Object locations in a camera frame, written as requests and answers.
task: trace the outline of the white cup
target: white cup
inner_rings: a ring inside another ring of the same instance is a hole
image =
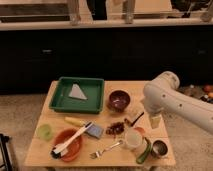
[[[130,128],[124,135],[124,147],[129,150],[134,150],[142,144],[142,135],[135,129]]]

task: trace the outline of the black cabinet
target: black cabinet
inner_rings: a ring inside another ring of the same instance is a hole
[[[46,92],[60,76],[213,83],[213,27],[0,31],[0,94]]]

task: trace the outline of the orange bowl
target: orange bowl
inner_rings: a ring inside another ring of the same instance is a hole
[[[75,129],[67,129],[62,131],[55,139],[54,145],[60,144],[68,140],[71,136],[73,136],[76,133],[77,130]],[[68,153],[64,155],[61,160],[65,162],[70,162],[74,160],[80,152],[80,149],[82,148],[83,138],[80,135],[77,137],[68,147]]]

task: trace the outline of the green object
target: green object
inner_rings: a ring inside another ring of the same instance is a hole
[[[50,125],[48,125],[48,124],[44,124],[44,125],[41,125],[40,127],[38,127],[36,133],[37,133],[38,138],[45,140],[45,141],[49,141],[53,137],[52,129],[51,129]]]
[[[73,84],[78,84],[87,100],[69,97]],[[49,104],[56,112],[98,114],[103,108],[104,80],[98,78],[61,77]]]
[[[152,149],[152,143],[151,141],[145,137],[145,140],[147,142],[147,145],[146,145],[146,150],[136,159],[136,162],[138,164],[142,164],[146,158],[148,157],[149,153],[151,152],[151,149]]]

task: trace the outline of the dark cup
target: dark cup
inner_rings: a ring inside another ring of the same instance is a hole
[[[167,145],[161,141],[157,140],[153,143],[151,155],[155,158],[163,158],[168,152]]]
[[[116,112],[123,112],[129,103],[129,94],[122,90],[116,90],[109,96],[108,107]]]

